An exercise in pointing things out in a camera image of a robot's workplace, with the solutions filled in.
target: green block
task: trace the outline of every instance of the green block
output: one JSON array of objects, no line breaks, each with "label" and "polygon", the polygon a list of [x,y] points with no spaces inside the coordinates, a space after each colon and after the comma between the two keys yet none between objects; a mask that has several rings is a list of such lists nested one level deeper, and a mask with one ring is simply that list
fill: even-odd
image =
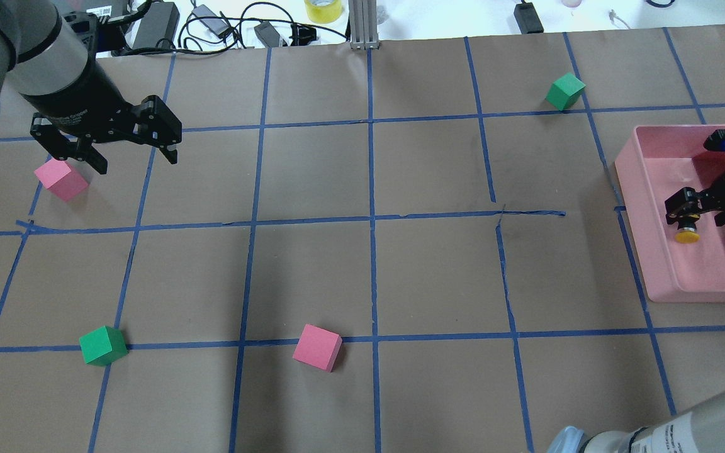
[{"label": "green block", "polygon": [[584,88],[587,86],[582,81],[579,81],[572,72],[567,72],[564,77],[553,82],[553,86],[547,92],[547,101],[559,111],[564,111],[575,104]]},{"label": "green block", "polygon": [[86,364],[104,367],[127,355],[125,338],[113,327],[103,326],[80,337],[80,348]]}]

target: roll of tape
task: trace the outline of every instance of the roll of tape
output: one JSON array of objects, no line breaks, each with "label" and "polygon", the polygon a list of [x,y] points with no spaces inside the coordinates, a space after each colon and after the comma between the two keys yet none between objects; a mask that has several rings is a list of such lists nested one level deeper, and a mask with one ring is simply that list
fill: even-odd
[{"label": "roll of tape", "polygon": [[304,0],[307,15],[314,23],[330,23],[340,17],[343,4],[340,0]]}]

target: blue cap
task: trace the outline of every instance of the blue cap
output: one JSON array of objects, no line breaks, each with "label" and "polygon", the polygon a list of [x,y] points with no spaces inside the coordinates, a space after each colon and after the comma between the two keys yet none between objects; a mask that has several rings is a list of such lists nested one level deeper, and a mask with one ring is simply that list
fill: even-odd
[{"label": "blue cap", "polygon": [[547,453],[578,453],[583,439],[583,430],[576,427],[566,427],[553,439]]}]

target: pink bin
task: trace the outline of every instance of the pink bin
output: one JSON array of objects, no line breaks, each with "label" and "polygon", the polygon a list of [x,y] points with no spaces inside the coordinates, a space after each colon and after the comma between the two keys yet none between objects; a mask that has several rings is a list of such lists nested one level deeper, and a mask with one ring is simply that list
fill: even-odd
[{"label": "pink bin", "polygon": [[703,190],[725,170],[704,149],[716,126],[637,126],[617,157],[617,174],[648,297],[656,302],[725,302],[725,225],[701,216],[701,240],[677,243],[665,200],[684,186]]}]

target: sticker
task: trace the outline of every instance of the sticker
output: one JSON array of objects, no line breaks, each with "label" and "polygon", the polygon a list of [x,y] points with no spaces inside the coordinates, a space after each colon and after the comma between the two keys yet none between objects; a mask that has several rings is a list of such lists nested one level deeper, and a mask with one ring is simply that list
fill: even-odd
[{"label": "sticker", "polygon": [[674,418],[631,445],[631,453],[699,453],[693,439],[693,413]]},{"label": "sticker", "polygon": [[100,6],[100,8],[86,9],[86,12],[96,14],[97,17],[110,16],[111,6]]}]

